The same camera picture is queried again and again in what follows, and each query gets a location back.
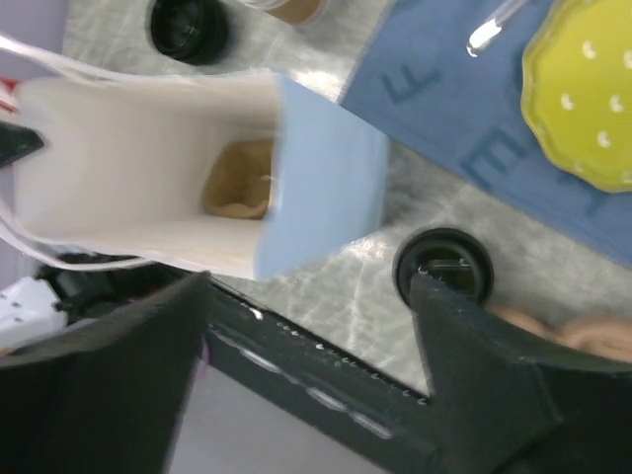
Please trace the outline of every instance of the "white paper bag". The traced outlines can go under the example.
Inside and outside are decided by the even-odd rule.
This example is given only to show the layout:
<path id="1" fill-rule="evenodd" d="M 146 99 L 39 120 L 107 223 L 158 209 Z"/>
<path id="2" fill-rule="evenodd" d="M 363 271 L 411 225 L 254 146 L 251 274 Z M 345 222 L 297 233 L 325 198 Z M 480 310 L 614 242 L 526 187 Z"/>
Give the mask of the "white paper bag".
<path id="1" fill-rule="evenodd" d="M 46 147 L 14 164 L 2 237 L 49 265 L 69 267 L 28 241 L 137 257 L 75 270 L 155 261 L 259 279 L 379 227 L 387 138 L 286 77 L 133 76 L 0 37 L 2 48 L 60 73 L 5 97 L 19 111 L 12 119 Z M 204 213 L 202 189 L 222 149 L 265 137 L 276 140 L 266 218 Z"/>

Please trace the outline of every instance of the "white device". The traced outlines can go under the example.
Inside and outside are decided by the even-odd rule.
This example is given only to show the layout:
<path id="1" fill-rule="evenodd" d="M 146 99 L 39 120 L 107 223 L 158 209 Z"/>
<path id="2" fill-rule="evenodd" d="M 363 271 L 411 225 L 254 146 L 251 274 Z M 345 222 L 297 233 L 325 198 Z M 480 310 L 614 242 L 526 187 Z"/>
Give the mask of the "white device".
<path id="1" fill-rule="evenodd" d="M 0 291 L 0 353 L 40 340 L 64 329 L 67 315 L 48 283 L 30 276 Z"/>

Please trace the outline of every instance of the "black container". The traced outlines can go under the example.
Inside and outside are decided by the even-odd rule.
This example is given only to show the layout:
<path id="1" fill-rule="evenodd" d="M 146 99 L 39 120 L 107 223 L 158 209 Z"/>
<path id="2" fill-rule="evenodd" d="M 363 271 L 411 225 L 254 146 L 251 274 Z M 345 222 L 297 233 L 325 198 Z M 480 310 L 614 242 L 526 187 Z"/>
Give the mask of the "black container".
<path id="1" fill-rule="evenodd" d="M 398 250 L 393 280 L 409 306 L 416 274 L 427 274 L 479 305 L 487 301 L 494 285 L 494 269 L 485 247 L 471 235 L 452 228 L 417 233 Z"/>
<path id="2" fill-rule="evenodd" d="M 147 30 L 158 52 L 194 66 L 221 60 L 230 39 L 226 10 L 218 0 L 156 0 Z"/>

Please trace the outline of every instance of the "gray surface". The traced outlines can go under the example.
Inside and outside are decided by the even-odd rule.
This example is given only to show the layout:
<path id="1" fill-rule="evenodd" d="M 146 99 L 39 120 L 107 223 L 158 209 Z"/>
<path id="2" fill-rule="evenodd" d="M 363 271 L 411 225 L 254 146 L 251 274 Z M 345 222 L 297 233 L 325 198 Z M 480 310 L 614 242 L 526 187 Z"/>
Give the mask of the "gray surface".
<path id="1" fill-rule="evenodd" d="M 197 381 L 171 474 L 384 472 L 221 372 Z"/>
<path id="2" fill-rule="evenodd" d="M 219 66 L 195 69 L 151 50 L 147 0 L 73 0 L 65 50 L 85 62 L 145 74 L 266 66 L 337 100 L 389 3 L 333 0 L 326 16 L 301 32 L 232 0 L 233 53 Z M 269 282 L 225 281 L 421 390 L 426 380 L 411 317 L 391 282 L 393 255 L 418 228 L 455 225 L 480 238 L 496 266 L 499 302 L 553 324 L 586 314 L 632 317 L 629 271 L 399 145 L 388 191 L 386 225 L 376 235 Z"/>

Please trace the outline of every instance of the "yellow plate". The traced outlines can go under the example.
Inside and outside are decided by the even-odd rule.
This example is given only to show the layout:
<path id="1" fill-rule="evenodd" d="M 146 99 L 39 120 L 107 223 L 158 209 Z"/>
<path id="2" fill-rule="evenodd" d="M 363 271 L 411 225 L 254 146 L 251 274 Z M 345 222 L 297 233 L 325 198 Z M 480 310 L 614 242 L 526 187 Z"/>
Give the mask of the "yellow plate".
<path id="1" fill-rule="evenodd" d="M 548 159 L 632 191 L 632 0 L 560 0 L 522 66 L 522 115 Z"/>

